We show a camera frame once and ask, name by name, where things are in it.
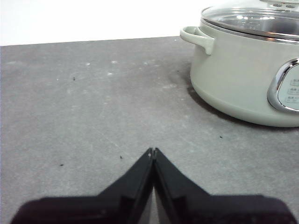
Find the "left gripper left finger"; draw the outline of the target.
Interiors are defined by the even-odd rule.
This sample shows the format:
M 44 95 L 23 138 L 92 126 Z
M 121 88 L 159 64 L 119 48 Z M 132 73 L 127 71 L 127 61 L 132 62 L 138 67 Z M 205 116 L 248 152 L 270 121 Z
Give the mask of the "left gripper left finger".
M 149 148 L 119 179 L 96 196 L 44 197 L 23 204 L 13 224 L 136 224 L 153 189 Z

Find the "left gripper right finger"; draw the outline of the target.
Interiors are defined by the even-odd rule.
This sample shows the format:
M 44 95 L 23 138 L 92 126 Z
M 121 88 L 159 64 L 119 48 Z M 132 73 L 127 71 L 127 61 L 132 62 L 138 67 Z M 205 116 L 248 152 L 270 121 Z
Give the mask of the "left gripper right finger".
M 155 190 L 170 224 L 295 224 L 280 199 L 263 195 L 211 195 L 153 150 Z

